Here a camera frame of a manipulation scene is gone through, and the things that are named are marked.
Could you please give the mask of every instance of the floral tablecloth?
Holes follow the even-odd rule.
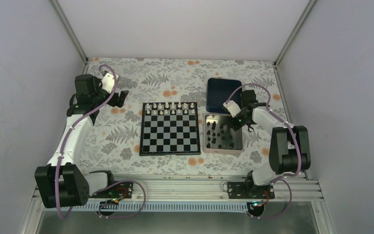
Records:
[[[120,76],[117,91],[129,90],[122,108],[100,110],[88,135],[79,164],[84,173],[112,170],[114,174],[140,175],[245,175],[268,161],[270,136],[255,127],[243,129],[244,152],[239,156],[140,156],[143,102],[195,101],[198,103],[200,144],[202,119],[206,113],[206,84],[209,78],[255,82],[272,94],[271,107],[285,117],[272,62],[243,60],[190,60],[149,58],[92,58],[88,74],[102,77],[101,64],[110,65]],[[267,94],[257,89],[259,101]]]

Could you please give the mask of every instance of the robotic arm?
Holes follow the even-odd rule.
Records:
[[[309,136],[304,126],[295,126],[287,121],[279,121],[277,115],[266,107],[268,104],[258,102],[254,90],[242,92],[242,108],[230,100],[224,107],[230,112],[230,127],[237,131],[247,125],[259,124],[271,135],[269,162],[249,172],[245,179],[246,192],[249,197],[269,189],[272,181],[285,175],[294,174],[298,168],[298,153],[290,131],[295,135],[300,151],[300,170],[310,167]]]
[[[35,171],[35,180],[46,208],[56,207],[55,171],[58,157],[62,156],[60,150],[66,137],[63,159],[59,168],[60,179],[58,183],[61,207],[85,205],[91,194],[114,183],[114,178],[110,171],[93,172],[84,176],[76,164],[79,162],[83,144],[95,123],[99,111],[82,119],[74,127],[74,130],[70,132],[70,135],[68,133],[73,127],[73,123],[107,100],[113,90],[113,86],[114,77],[110,73],[105,73],[102,79],[88,74],[75,78],[76,94],[70,99],[67,124],[61,142],[48,164],[43,167],[37,167]],[[114,93],[108,104],[122,107],[127,95],[128,91],[121,91],[120,95]]]

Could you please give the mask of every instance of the white wall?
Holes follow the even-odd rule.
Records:
[[[337,233],[374,233],[374,0],[319,0],[279,73]]]
[[[49,1],[0,1],[0,234],[20,228],[82,68]]]
[[[308,0],[58,0],[89,57],[275,61]]]

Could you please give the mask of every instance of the blue box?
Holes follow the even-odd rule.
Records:
[[[228,99],[231,93],[242,85],[242,82],[235,79],[210,78],[207,81],[207,100],[206,110],[210,113],[229,114],[223,107],[223,103]],[[240,108],[242,89],[239,89],[231,98]]]

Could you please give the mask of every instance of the purple cable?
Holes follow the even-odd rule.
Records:
[[[102,67],[106,67],[108,68],[111,72],[112,72],[112,75],[114,76],[114,87],[112,88],[112,91],[111,91],[111,94],[108,96],[107,100],[105,100],[105,102],[101,103],[101,105],[99,105],[98,107],[96,107],[95,109],[93,109],[92,111],[86,113],[85,115],[83,115],[81,118],[79,118],[77,121],[75,121],[73,124],[72,124],[72,127],[67,131],[67,133],[65,134],[65,137],[64,137],[64,140],[62,141],[62,144],[61,144],[61,148],[60,148],[60,153],[61,153],[61,156],[58,157],[58,162],[56,164],[56,168],[55,168],[55,204],[56,204],[56,211],[58,213],[58,217],[60,219],[65,219],[70,213],[71,213],[71,210],[72,210],[72,207],[69,208],[68,212],[66,213],[65,216],[62,215],[62,212],[61,212],[61,203],[59,201],[59,169],[61,167],[61,161],[62,161],[62,158],[63,158],[63,155],[64,155],[64,150],[65,150],[65,145],[67,144],[67,140],[72,132],[72,130],[74,129],[74,127],[83,119],[85,119],[86,117],[88,117],[89,115],[93,114],[94,112],[98,111],[99,109],[101,109],[101,107],[105,106],[110,100],[111,98],[113,97],[114,93],[115,93],[115,89],[117,88],[117,76],[114,72],[114,70],[106,65],[106,64],[102,64],[98,67],[99,71],[101,71],[101,68]]]
[[[282,119],[282,118],[280,118],[280,116],[278,116],[278,115],[276,115],[271,109],[270,109],[270,107],[269,107],[269,103],[270,103],[270,92],[266,89],[266,88],[264,88],[263,86],[261,86],[261,85],[259,85],[259,84],[256,84],[256,83],[247,83],[247,84],[244,84],[244,85],[242,85],[242,86],[240,86],[240,87],[238,87],[236,90],[234,90],[232,93],[231,93],[231,95],[228,97],[228,99],[227,99],[227,101],[226,102],[228,102],[228,101],[230,101],[230,99],[233,97],[233,95],[239,90],[239,89],[241,89],[242,87],[244,87],[244,86],[248,86],[248,85],[250,85],[250,86],[256,86],[256,87],[259,87],[259,88],[261,88],[261,89],[263,89],[266,93],[267,93],[267,95],[268,95],[268,99],[267,99],[267,102],[266,102],[266,110],[275,118],[275,119],[277,119],[280,123],[282,123],[284,126],[286,126],[289,130],[291,130],[292,128],[291,128],[291,126],[287,123],[287,121],[286,120],[284,120],[284,119]],[[290,132],[290,135],[292,136],[292,139],[293,139],[293,142],[294,142],[294,144],[295,144],[295,149],[296,149],[296,154],[298,155],[298,168],[296,169],[296,172],[294,173],[294,174],[291,174],[291,173],[288,173],[288,174],[286,174],[287,176],[297,176],[297,175],[299,175],[299,173],[300,173],[300,170],[301,170],[301,167],[302,167],[302,160],[301,160],[301,155],[300,155],[300,149],[299,149],[299,144],[298,144],[298,142],[297,142],[297,140],[296,140],[296,136],[295,136],[295,134],[293,133],[293,131],[289,131]]]
[[[270,219],[270,218],[277,218],[279,216],[282,216],[284,214],[284,212],[289,209],[290,207],[290,204],[292,204],[292,190],[290,189],[290,185],[289,183],[286,182],[286,180],[284,179],[278,179],[277,181],[282,181],[284,182],[287,187],[289,188],[289,203],[287,204],[287,206],[278,214],[275,214],[275,215],[272,215],[272,216],[268,216],[268,217],[259,217],[259,216],[253,216],[251,213],[247,212],[247,214],[250,216],[250,218],[254,218],[256,217],[257,219]]]
[[[100,189],[100,190],[96,191],[95,193],[105,191],[105,190],[110,189],[110,188],[114,187],[115,185],[123,183],[123,182],[132,182],[132,183],[136,183],[138,186],[140,186],[140,188],[141,188],[141,190],[143,191],[143,194],[144,194],[143,204],[141,205],[141,208],[138,211],[136,211],[136,212],[134,212],[132,214],[129,214],[129,215],[109,217],[109,216],[105,216],[105,215],[101,214],[102,208],[104,208],[106,206],[109,206],[109,205],[118,205],[118,204],[107,204],[106,203],[106,204],[100,206],[99,209],[98,209],[98,215],[100,217],[106,217],[106,218],[129,218],[129,217],[136,216],[137,214],[139,214],[144,209],[144,206],[146,205],[146,198],[147,198],[146,197],[146,190],[144,189],[144,187],[140,183],[138,183],[137,181],[132,180],[132,179],[127,179],[127,180],[122,180],[122,181],[115,182],[114,184],[112,184],[112,185],[110,185],[110,186],[108,186],[106,188]]]

